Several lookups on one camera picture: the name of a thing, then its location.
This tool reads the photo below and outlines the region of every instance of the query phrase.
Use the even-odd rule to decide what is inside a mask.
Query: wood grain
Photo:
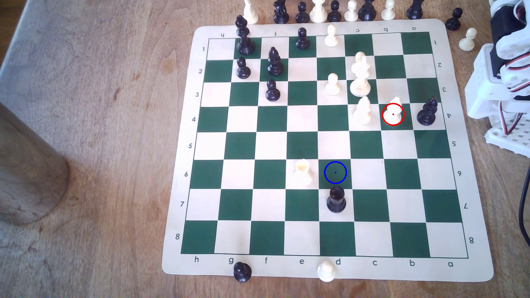
[[[410,3],[397,1],[397,19]],[[293,23],[297,2],[287,4]],[[382,0],[374,5],[384,8]],[[464,100],[473,60],[491,42],[488,1],[426,0],[423,17],[445,21],[457,6],[462,28],[448,35]],[[258,23],[272,23],[272,1],[254,7]],[[0,101],[67,157],[71,179],[66,198],[42,220],[0,224],[0,296],[530,296],[530,248],[517,226],[529,162],[485,143],[487,119],[466,124],[495,270],[488,282],[255,277],[239,284],[163,273],[192,35],[233,24],[242,12],[239,0],[27,4],[0,74]],[[469,27],[478,31],[476,46],[463,52],[457,44]]]

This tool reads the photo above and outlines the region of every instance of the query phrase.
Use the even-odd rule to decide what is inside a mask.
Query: chessboard
[[[168,274],[487,281],[493,276],[471,150],[446,28],[439,20],[249,25],[250,77],[236,76],[235,26],[193,37],[167,216]],[[295,46],[298,29],[310,46]],[[271,47],[284,71],[267,71]],[[370,122],[351,119],[349,85],[362,51],[370,63]],[[324,86],[335,73],[339,94]],[[265,97],[276,81],[280,99]],[[402,122],[382,112],[401,99]],[[416,120],[436,97],[436,120]],[[308,186],[295,183],[306,159]],[[344,189],[346,207],[326,200]]]

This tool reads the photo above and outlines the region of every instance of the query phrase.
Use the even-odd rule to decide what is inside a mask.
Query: black pawn
[[[462,16],[462,9],[457,7],[453,10],[453,17],[445,22],[445,28],[451,31],[460,29],[460,17]]]
[[[234,264],[234,277],[238,282],[244,283],[252,276],[252,269],[248,264],[237,262]]]
[[[375,19],[377,12],[372,5],[373,1],[374,0],[365,0],[365,3],[361,6],[361,9],[359,9],[357,14],[359,15],[359,19],[361,19],[361,21],[373,21]]]
[[[339,11],[339,2],[337,0],[333,0],[331,2],[331,11],[328,13],[328,21],[330,22],[340,22],[342,19],[342,15]]]
[[[300,50],[305,50],[309,47],[309,39],[307,39],[307,31],[304,27],[298,29],[298,39],[296,40],[296,47]]]
[[[331,212],[339,213],[346,208],[346,199],[344,198],[344,189],[340,186],[334,186],[330,190],[330,196],[326,205]]]
[[[284,65],[281,63],[280,54],[275,47],[270,48],[268,61],[267,71],[270,75],[280,75],[284,72]]]
[[[237,43],[237,51],[241,55],[251,54],[256,49],[254,41],[252,41],[252,39],[248,37],[249,28],[246,27],[247,24],[248,22],[242,15],[237,16],[237,19],[235,21],[237,30],[235,31],[235,33],[237,34],[237,36],[240,37],[240,40]]]
[[[307,23],[309,22],[309,15],[305,12],[307,9],[307,6],[305,5],[305,2],[300,2],[298,4],[298,14],[296,15],[296,22],[297,23]]]
[[[276,82],[274,80],[267,81],[267,91],[265,92],[265,98],[268,101],[277,101],[280,99],[280,91],[276,89]]]

